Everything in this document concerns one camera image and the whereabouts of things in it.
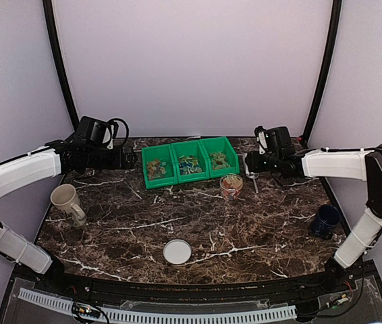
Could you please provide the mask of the metal scoop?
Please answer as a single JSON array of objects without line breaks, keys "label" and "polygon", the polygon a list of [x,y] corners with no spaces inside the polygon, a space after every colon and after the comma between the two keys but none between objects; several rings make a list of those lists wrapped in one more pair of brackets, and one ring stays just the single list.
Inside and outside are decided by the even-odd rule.
[{"label": "metal scoop", "polygon": [[258,189],[258,185],[257,185],[257,182],[256,182],[256,179],[258,177],[258,174],[257,173],[254,173],[250,170],[248,164],[247,164],[247,158],[248,154],[247,153],[244,153],[242,155],[242,162],[244,164],[244,172],[245,172],[245,175],[248,179],[251,179],[252,180],[252,183],[253,183],[253,186],[254,186],[254,191],[256,194],[259,193],[259,189]]}]

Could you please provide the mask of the green three-compartment bin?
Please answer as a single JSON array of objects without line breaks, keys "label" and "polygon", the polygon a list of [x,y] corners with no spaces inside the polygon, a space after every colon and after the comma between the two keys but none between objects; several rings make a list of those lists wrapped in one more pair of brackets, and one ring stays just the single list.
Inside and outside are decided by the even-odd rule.
[{"label": "green three-compartment bin", "polygon": [[142,149],[142,170],[146,188],[239,174],[238,154],[226,137],[174,142]]}]

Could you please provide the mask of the white jar lid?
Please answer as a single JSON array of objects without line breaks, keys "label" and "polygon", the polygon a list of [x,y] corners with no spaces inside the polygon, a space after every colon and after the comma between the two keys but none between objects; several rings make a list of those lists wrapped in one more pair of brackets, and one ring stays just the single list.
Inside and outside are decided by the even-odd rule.
[{"label": "white jar lid", "polygon": [[172,265],[182,265],[192,256],[192,248],[185,240],[171,240],[164,246],[163,256]]}]

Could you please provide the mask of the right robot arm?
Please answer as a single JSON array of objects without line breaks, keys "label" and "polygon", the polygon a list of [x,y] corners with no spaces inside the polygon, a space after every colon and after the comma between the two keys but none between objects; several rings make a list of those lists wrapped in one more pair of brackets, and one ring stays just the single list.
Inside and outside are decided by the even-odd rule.
[{"label": "right robot arm", "polygon": [[382,144],[371,148],[307,149],[288,156],[251,151],[244,157],[249,173],[272,172],[285,178],[325,180],[350,227],[334,252],[332,267],[319,279],[326,293],[335,292],[351,267],[382,234]]}]

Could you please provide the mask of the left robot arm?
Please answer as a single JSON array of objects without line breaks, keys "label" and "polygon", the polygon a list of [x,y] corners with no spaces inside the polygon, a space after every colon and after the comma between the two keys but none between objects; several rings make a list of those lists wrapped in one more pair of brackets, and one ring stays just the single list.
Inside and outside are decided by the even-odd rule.
[{"label": "left robot arm", "polygon": [[[120,144],[114,143],[120,126],[129,136],[130,129],[121,118],[101,121],[84,116],[77,130],[65,140],[48,142],[33,151],[0,162],[0,198],[40,180],[71,171],[133,169],[137,156],[133,149],[125,147],[127,138]],[[45,285],[54,293],[65,294],[70,289],[70,279],[62,273],[61,261],[1,221],[0,254],[44,275]]]}]

